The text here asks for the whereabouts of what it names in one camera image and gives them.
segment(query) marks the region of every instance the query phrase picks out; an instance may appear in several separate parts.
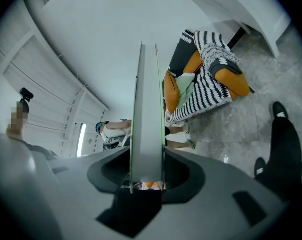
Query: small bottle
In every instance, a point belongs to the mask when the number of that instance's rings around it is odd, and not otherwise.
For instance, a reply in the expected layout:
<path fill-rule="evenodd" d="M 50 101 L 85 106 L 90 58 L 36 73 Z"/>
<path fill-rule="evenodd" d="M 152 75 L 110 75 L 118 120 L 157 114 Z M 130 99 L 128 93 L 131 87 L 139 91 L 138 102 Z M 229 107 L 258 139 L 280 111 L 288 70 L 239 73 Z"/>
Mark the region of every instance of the small bottle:
<path fill-rule="evenodd" d="M 223 162 L 224 162 L 224 163 L 227 163 L 228 159 L 229 159 L 229 157 L 228 157 L 227 155 L 224 155 L 224 156 L 223 156 Z"/>

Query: light strip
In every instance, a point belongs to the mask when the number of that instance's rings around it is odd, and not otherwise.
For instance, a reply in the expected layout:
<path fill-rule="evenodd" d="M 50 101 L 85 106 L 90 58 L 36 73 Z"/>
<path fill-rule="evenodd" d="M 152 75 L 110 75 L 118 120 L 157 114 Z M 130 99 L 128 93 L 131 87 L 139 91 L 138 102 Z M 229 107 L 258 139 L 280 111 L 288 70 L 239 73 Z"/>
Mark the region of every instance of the light strip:
<path fill-rule="evenodd" d="M 80 128 L 80 136 L 79 136 L 79 141 L 77 143 L 77 153 L 76 157 L 79 158 L 82 154 L 82 145 L 83 145 L 83 139 L 84 139 L 84 134 L 85 134 L 85 129 L 86 129 L 86 124 L 82 123 L 81 128 Z"/>

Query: marble floor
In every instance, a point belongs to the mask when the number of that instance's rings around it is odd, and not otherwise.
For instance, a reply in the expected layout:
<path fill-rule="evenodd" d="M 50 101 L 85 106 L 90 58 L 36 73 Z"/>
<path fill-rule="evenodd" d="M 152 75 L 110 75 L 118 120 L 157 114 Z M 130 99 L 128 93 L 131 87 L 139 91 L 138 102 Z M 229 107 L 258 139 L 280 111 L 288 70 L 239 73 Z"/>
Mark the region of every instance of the marble floor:
<path fill-rule="evenodd" d="M 290 25 L 277 41 L 280 56 L 274 58 L 257 31 L 245 34 L 232 51 L 241 58 L 240 68 L 254 94 L 204 113 L 190 122 L 190 135 L 169 135 L 169 140 L 196 142 L 188 152 L 224 160 L 253 176 L 255 160 L 268 161 L 271 106 L 280 101 L 298 132 L 302 147 L 302 42 Z"/>

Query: orange cushion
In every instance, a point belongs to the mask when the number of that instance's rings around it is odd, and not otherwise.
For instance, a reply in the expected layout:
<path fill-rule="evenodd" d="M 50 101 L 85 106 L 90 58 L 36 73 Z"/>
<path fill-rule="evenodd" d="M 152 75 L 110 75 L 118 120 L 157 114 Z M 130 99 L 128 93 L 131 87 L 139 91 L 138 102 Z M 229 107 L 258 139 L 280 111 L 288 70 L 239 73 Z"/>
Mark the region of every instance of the orange cushion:
<path fill-rule="evenodd" d="M 236 95 L 247 96 L 250 93 L 249 86 L 243 74 L 235 74 L 228 69 L 220 69 L 214 78 L 232 90 Z"/>
<path fill-rule="evenodd" d="M 145 185 L 146 189 L 149 190 L 150 188 L 153 187 L 153 185 L 157 186 L 157 188 L 160 190 L 160 184 L 156 181 L 156 182 L 143 182 L 143 184 Z"/>
<path fill-rule="evenodd" d="M 186 64 L 183 73 L 195 73 L 202 66 L 202 59 L 199 51 L 195 51 L 189 62 Z"/>
<path fill-rule="evenodd" d="M 179 89 L 169 70 L 166 71 L 164 78 L 164 99 L 167 109 L 172 114 L 179 102 Z"/>
<path fill-rule="evenodd" d="M 234 100 L 235 98 L 237 98 L 237 95 L 232 90 L 230 90 L 229 88 L 227 90 L 229 91 L 232 100 Z"/>

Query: person's leg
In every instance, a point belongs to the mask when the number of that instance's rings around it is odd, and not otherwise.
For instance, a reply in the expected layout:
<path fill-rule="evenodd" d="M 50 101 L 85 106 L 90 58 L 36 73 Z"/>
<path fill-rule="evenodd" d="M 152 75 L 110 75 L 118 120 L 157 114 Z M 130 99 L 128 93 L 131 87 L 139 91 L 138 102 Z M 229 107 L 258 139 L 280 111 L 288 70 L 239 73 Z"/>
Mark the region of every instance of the person's leg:
<path fill-rule="evenodd" d="M 168 134 L 177 134 L 177 133 L 190 133 L 190 127 L 188 121 L 184 122 L 184 125 L 182 127 L 175 127 L 175 126 L 169 126 L 165 127 L 165 135 Z"/>
<path fill-rule="evenodd" d="M 170 130 L 170 134 L 177 134 L 179 132 L 183 132 L 183 128 L 182 127 L 175 127 L 175 126 L 169 126 L 168 127 Z"/>
<path fill-rule="evenodd" d="M 181 142 L 175 142 L 175 141 L 171 141 L 171 140 L 167 140 L 167 147 L 172 148 L 172 149 L 179 149 L 179 148 L 188 148 L 189 145 L 188 143 L 181 143 Z"/>
<path fill-rule="evenodd" d="M 195 149 L 195 144 L 190 141 L 190 140 L 186 140 L 185 143 L 181 143 L 181 142 L 175 142 L 175 141 L 171 141 L 171 140 L 166 140 L 166 146 L 172 149 L 179 149 L 179 148 L 191 148 L 191 149 Z"/>
<path fill-rule="evenodd" d="M 270 158 L 256 180 L 285 200 L 300 186 L 301 172 L 301 146 L 297 132 L 287 116 L 276 117 L 272 123 Z"/>

